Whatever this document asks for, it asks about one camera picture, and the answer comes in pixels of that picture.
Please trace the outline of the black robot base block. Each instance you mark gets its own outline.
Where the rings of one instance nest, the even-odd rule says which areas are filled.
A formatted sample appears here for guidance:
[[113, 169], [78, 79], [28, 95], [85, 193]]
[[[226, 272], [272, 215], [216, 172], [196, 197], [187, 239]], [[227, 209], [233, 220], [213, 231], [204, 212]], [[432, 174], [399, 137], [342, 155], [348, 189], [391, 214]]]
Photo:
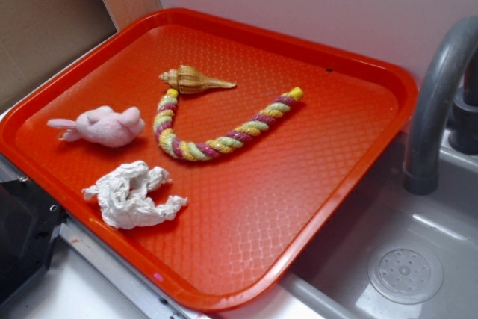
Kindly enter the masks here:
[[63, 219], [63, 208], [36, 182], [1, 183], [1, 307], [49, 270]]

